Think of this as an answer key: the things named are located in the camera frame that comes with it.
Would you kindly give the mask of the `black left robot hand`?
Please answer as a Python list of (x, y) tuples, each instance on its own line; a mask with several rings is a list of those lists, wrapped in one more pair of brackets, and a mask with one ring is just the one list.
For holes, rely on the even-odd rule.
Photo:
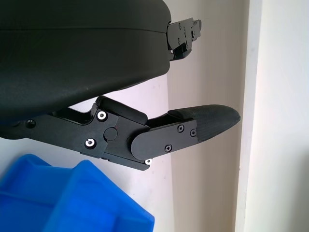
[(240, 121), (224, 105), (146, 114), (106, 97), (187, 57), (201, 21), (162, 0), (3, 0), (0, 135), (29, 138), (138, 170)]

